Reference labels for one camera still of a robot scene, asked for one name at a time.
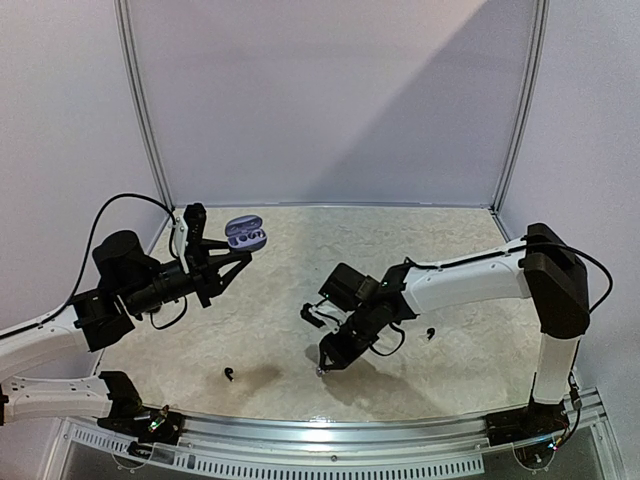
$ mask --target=wire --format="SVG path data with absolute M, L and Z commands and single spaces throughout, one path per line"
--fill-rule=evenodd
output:
M 186 315 L 187 313 L 187 309 L 189 308 L 189 303 L 187 302 L 187 297 L 183 297 L 184 298 L 184 307 L 182 307 L 182 311 L 180 312 L 180 314 L 174 318 L 173 320 L 171 320 L 169 323 L 165 323 L 164 325 L 160 325 L 159 327 L 153 322 L 153 313 L 149 312 L 149 320 L 151 320 L 151 326 L 153 328 L 155 328 L 156 330 L 165 330 L 169 327 L 172 327 L 173 325 L 175 325 L 176 323 L 178 323 L 180 320 L 182 320 L 182 318 Z
M 607 281 L 609 282 L 609 285 L 607 286 L 607 289 L 602 294 L 602 296 L 591 307 L 589 307 L 589 313 L 593 313 L 595 309 L 598 308 L 600 305 L 602 305 L 602 302 L 604 302 L 607 299 L 607 297 L 611 295 L 611 292 L 613 291 L 613 275 L 611 275 L 611 272 L 609 271 L 609 269 L 605 267 L 599 260 L 595 259 L 588 253 L 583 252 L 582 250 L 578 250 L 577 248 L 570 247 L 569 245 L 563 245 L 561 243 L 540 242 L 540 243 L 533 243 L 531 245 L 520 245 L 518 247 L 514 247 L 509 250 L 509 253 L 517 252 L 527 248 L 536 248 L 536 247 L 555 247 L 555 248 L 559 248 L 560 250 L 566 250 L 568 252 L 571 252 L 591 262 L 593 265 L 595 265 L 600 269 L 600 271 L 604 274 L 605 277 L 607 277 Z
M 406 333 L 404 330 L 402 330 L 401 328 L 397 327 L 396 325 L 394 325 L 393 323 L 389 324 L 389 328 L 391 330 L 393 330 L 394 332 L 398 332 L 400 334 L 400 343 L 398 344 L 398 346 L 396 348 L 394 348 L 392 351 L 390 351 L 389 353 L 381 353 L 378 350 L 375 349 L 375 347 L 373 345 L 369 346 L 369 350 L 371 350 L 373 353 L 375 353 L 376 355 L 380 356 L 380 357 L 390 357 L 391 355 L 393 355 L 394 353 L 396 353 L 398 350 L 400 350 L 400 347 L 402 347 L 402 345 L 404 344 L 404 340 L 406 338 Z
M 178 260 L 178 255 L 176 255 L 176 252 L 173 251 L 173 237 L 174 237 L 175 233 L 176 233 L 176 229 L 172 228 L 171 229 L 171 233 L 169 234 L 169 255 L 171 255 L 174 260 Z
M 582 414 L 582 410 L 578 410 L 577 411 L 577 415 L 576 415 L 576 422 L 573 424 L 573 428 L 569 431 L 569 434 L 567 435 L 567 430 L 568 428 L 565 428 L 564 433 L 562 434 L 562 436 L 558 439 L 557 442 L 555 442 L 554 445 L 554 450 L 557 450 L 559 447 L 561 447 L 562 445 L 566 444 L 569 439 L 571 437 L 573 437 L 573 434 L 576 433 L 576 430 L 578 430 L 578 425 L 580 424 L 580 416 Z
M 71 290 L 71 293 L 69 294 L 69 297 L 65 300 L 65 302 L 62 305 L 60 305 L 60 307 L 55 312 L 53 312 L 51 315 L 49 315 L 47 318 L 45 318 L 41 322 L 36 322 L 36 323 L 31 324 L 31 325 L 25 325 L 22 328 L 19 328 L 17 330 L 13 330 L 11 332 L 5 333 L 4 335 L 0 335 L 0 340 L 3 340 L 3 339 L 8 338 L 8 337 L 11 337 L 11 336 L 16 335 L 18 333 L 25 332 L 27 330 L 31 330 L 33 328 L 40 327 L 40 326 L 42 326 L 42 325 L 44 325 L 44 324 L 46 324 L 48 322 L 51 322 L 53 319 L 58 317 L 62 312 L 64 312 L 64 310 L 67 308 L 67 306 L 69 305 L 69 303 L 71 302 L 73 297 L 76 295 L 76 293 L 78 291 L 78 288 L 80 287 L 80 282 L 82 281 L 82 277 L 84 275 L 84 270 L 85 270 L 85 267 L 87 266 L 87 259 L 89 258 L 89 251 L 91 250 L 91 244 L 93 242 L 93 236 L 94 236 L 94 234 L 96 232 L 96 228 L 98 226 L 98 221 L 100 220 L 100 217 L 102 216 L 104 211 L 107 209 L 107 207 L 109 205 L 111 205 L 113 202 L 115 202 L 116 200 L 119 200 L 120 198 L 137 198 L 139 200 L 144 200 L 144 201 L 147 201 L 149 203 L 153 203 L 154 205 L 162 208 L 165 212 L 167 212 L 167 214 L 171 218 L 171 221 L 173 222 L 174 225 L 176 223 L 176 218 L 173 215 L 173 212 L 166 205 L 164 205 L 163 203 L 160 203 L 155 198 L 151 198 L 151 197 L 148 197 L 146 195 L 139 194 L 139 193 L 119 193 L 117 195 L 114 195 L 113 197 L 111 197 L 109 200 L 107 200 L 102 205 L 102 207 L 100 208 L 100 210 L 98 211 L 97 215 L 95 216 L 95 218 L 93 220 L 93 225 L 91 226 L 91 231 L 89 233 L 89 238 L 87 240 L 87 246 L 86 246 L 85 251 L 84 251 L 84 256 L 82 257 L 82 264 L 80 266 L 80 272 L 78 273 L 78 278 L 76 279 L 76 283 L 73 286 L 73 289 Z

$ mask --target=gray wall panel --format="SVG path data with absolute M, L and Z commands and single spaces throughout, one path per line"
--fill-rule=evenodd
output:
M 640 4 L 551 2 L 536 92 L 501 219 L 547 222 L 607 265 L 578 366 L 599 387 L 629 478 L 640 478 Z M 592 301 L 606 287 L 590 270 Z
M 178 204 L 488 205 L 535 2 L 131 2 Z
M 0 328 L 56 308 L 75 282 L 93 217 L 115 193 L 156 196 L 111 2 L 0 5 Z M 96 242 L 135 229 L 148 246 L 164 214 L 120 200 Z M 93 288 L 91 261 L 82 288 Z M 89 373 L 92 356 L 33 374 Z M 0 477 L 37 478 L 54 422 L 0 428 Z

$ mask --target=beige table surface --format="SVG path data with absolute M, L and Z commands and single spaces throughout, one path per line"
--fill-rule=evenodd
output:
M 494 300 L 444 308 L 403 322 L 395 355 L 371 352 L 343 372 L 315 375 L 322 334 L 300 307 L 338 262 L 381 278 L 405 256 L 444 260 L 504 243 L 486 210 L 379 207 L 208 209 L 205 236 L 224 239 L 228 220 L 264 219 L 267 246 L 228 290 L 174 327 L 148 319 L 109 347 L 101 370 L 127 372 L 147 404 L 251 418 L 335 421 L 458 415 L 528 400 L 540 342 L 530 300 Z M 169 260 L 169 231 L 153 252 Z M 181 305 L 156 316 L 162 324 Z M 427 340 L 428 327 L 436 336 Z M 393 332 L 379 342 L 392 347 Z M 225 367 L 235 371 L 229 382 Z

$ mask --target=black mounting bracket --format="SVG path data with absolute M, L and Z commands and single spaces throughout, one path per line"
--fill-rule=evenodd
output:
M 98 426 L 138 439 L 139 443 L 165 443 L 177 445 L 185 417 L 181 413 L 145 407 L 138 391 L 123 372 L 102 372 L 113 402 L 106 418 L 98 419 Z M 162 417 L 162 422 L 152 424 Z
M 526 407 L 490 413 L 484 419 L 492 447 L 551 435 L 569 425 L 564 402 L 542 405 L 535 403 L 533 399 Z

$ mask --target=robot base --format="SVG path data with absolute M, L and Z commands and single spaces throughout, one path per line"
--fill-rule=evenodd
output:
M 569 425 L 564 402 L 542 405 L 533 399 L 526 407 L 490 413 L 484 418 L 492 447 L 551 435 Z

